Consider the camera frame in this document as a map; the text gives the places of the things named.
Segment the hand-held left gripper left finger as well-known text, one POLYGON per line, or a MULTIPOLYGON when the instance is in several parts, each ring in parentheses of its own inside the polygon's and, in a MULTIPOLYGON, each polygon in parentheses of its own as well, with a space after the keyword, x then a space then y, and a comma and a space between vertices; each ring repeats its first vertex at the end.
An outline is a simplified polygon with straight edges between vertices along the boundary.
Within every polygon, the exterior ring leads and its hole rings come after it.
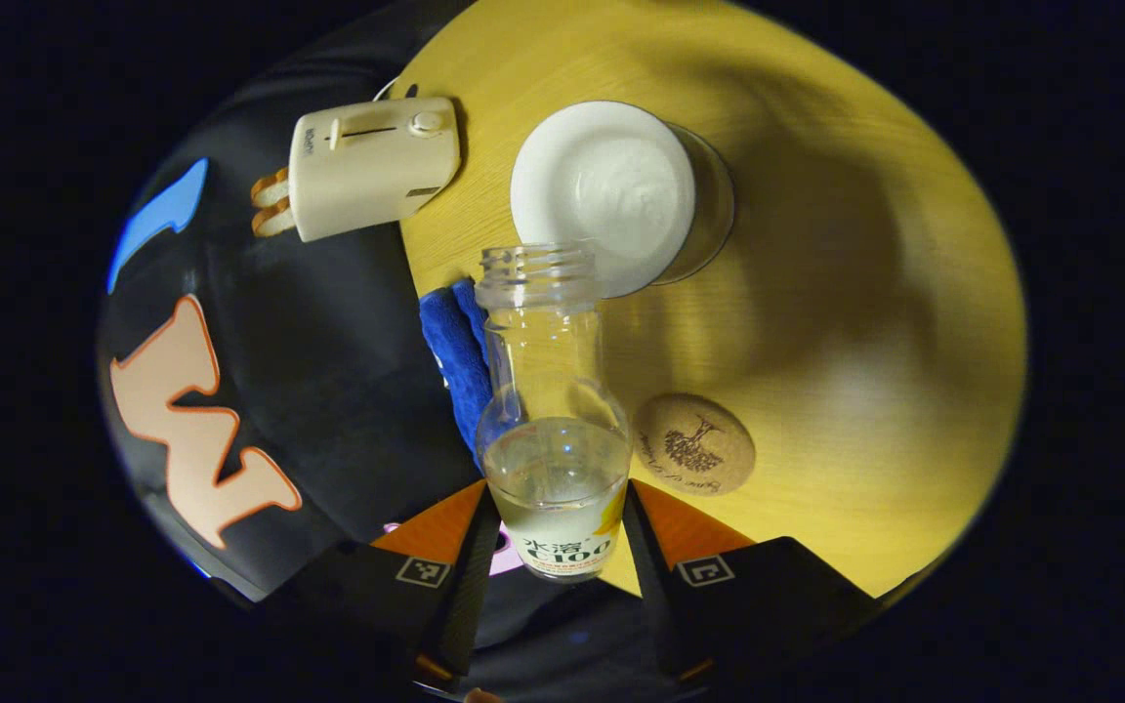
POLYGON ((270 620, 346 657, 389 690, 454 690, 468 675, 500 516, 485 480, 358 543, 346 540, 270 596, 270 620))

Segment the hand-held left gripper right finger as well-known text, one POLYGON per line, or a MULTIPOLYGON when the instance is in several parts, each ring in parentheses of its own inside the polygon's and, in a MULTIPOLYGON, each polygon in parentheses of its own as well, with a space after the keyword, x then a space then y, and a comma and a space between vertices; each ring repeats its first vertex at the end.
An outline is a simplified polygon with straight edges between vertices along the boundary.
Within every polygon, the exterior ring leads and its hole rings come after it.
POLYGON ((684 685, 777 675, 880 614, 799 540, 758 542, 641 480, 628 484, 622 526, 659 667, 684 685))

